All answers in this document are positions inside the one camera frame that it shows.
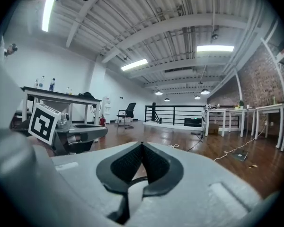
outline chair backrest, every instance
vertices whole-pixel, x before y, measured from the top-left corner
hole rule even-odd
[[[130,103],[125,111],[127,118],[133,118],[133,109],[137,103]]]

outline black and white square marker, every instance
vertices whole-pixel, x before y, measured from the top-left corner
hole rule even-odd
[[[37,104],[29,123],[28,132],[51,145],[53,134],[61,112],[44,104]]]

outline table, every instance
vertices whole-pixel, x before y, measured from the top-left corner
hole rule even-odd
[[[40,100],[58,102],[58,103],[65,103],[69,105],[69,114],[70,119],[72,119],[72,104],[82,104],[85,105],[85,113],[84,113],[84,123],[87,123],[87,112],[89,105],[96,105],[96,115],[94,124],[98,125],[98,118],[99,118],[99,109],[100,109],[100,102],[101,100],[97,99],[88,99],[85,97],[81,97],[78,95],[69,95],[65,93],[58,93],[52,92],[47,90],[42,90],[33,87],[23,87],[24,96],[23,96],[23,108],[22,108],[22,121],[27,119],[27,100],[29,96],[34,96],[37,98],[38,102]]]
[[[255,134],[255,140],[257,140],[257,135],[259,132],[259,124],[260,124],[260,113],[267,115],[267,124],[266,124],[266,132],[265,132],[265,138],[268,136],[268,126],[269,126],[269,118],[268,115],[273,113],[280,113],[280,131],[279,131],[279,138],[278,143],[275,147],[280,148],[281,146],[281,140],[282,140],[282,133],[283,133],[283,120],[284,120],[284,104],[275,104],[275,105],[269,105],[264,107],[258,107],[256,108],[257,111],[257,126],[256,126],[256,134]]]
[[[256,110],[254,108],[248,109],[249,112],[252,112],[252,128],[251,128],[251,136],[254,135],[254,130],[255,130],[255,116],[256,116]],[[240,115],[240,125],[239,125],[239,131],[241,130],[240,136],[243,137],[243,132],[244,132],[244,121],[245,121],[245,116],[247,113],[246,108],[240,108],[237,110],[229,110],[229,132],[231,132],[231,115]]]
[[[222,135],[221,136],[224,137],[225,120],[226,120],[226,109],[209,109],[207,111],[205,136],[208,135],[209,114],[210,113],[223,113],[223,128],[222,128]]]

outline office chair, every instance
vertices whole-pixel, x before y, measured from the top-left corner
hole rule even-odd
[[[124,126],[125,129],[129,129],[129,128],[132,129],[133,128],[133,126],[131,126],[129,124],[125,124],[125,118],[133,118],[133,109],[134,109],[135,106],[136,106],[136,103],[130,103],[126,110],[120,109],[118,111],[118,115],[117,115],[117,117],[118,117],[118,121],[117,121],[118,122],[118,127],[119,126]],[[124,118],[123,125],[119,124],[119,117],[120,118]]]

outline red fire extinguisher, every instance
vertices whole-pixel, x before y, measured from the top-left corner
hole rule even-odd
[[[105,120],[104,116],[102,115],[102,117],[100,118],[100,125],[105,126],[105,122],[106,122],[106,120]]]

